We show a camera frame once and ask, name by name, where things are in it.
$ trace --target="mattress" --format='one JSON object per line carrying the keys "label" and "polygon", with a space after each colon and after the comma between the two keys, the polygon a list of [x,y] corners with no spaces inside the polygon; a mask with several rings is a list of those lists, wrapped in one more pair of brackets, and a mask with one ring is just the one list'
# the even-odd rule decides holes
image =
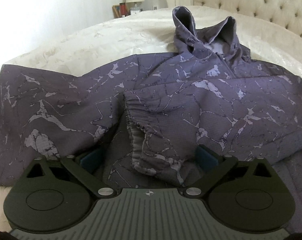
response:
{"label": "mattress", "polygon": [[[251,49],[253,59],[281,65],[302,77],[302,38],[296,34],[253,17],[202,6],[188,8],[195,18],[197,29],[215,25],[227,16],[233,16],[237,20],[240,43]],[[6,64],[81,76],[132,54],[175,52],[174,30],[172,8],[145,11],[48,41]],[[9,190],[8,187],[0,187],[0,231],[10,230],[2,208]]]}

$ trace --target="round metal pin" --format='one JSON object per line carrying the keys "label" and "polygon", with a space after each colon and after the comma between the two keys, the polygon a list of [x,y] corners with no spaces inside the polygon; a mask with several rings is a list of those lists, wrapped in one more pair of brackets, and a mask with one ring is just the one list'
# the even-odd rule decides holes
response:
{"label": "round metal pin", "polygon": [[102,196],[109,196],[109,195],[113,194],[113,189],[111,189],[109,187],[103,187],[98,190],[98,193]]}
{"label": "round metal pin", "polygon": [[185,191],[188,195],[197,196],[202,193],[202,191],[197,187],[190,187]]}

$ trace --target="purple fabric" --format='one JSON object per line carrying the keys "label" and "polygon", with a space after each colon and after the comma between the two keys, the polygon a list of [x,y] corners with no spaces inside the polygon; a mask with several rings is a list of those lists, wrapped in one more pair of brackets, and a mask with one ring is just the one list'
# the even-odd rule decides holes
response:
{"label": "purple fabric", "polygon": [[3,65],[0,185],[33,158],[58,159],[108,143],[95,176],[115,189],[188,186],[204,144],[239,160],[266,157],[296,202],[287,229],[302,232],[302,79],[252,60],[236,22],[196,30],[173,10],[179,53],[132,55],[81,76]]}

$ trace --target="ridged surface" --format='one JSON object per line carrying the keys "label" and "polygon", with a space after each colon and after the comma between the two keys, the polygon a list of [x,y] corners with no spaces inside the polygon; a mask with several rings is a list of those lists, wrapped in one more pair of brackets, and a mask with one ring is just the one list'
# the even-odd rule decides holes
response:
{"label": "ridged surface", "polygon": [[19,240],[282,240],[288,233],[256,235],[218,223],[197,199],[176,189],[123,189],[112,199],[99,200],[86,219],[53,234],[30,234],[15,229]]}

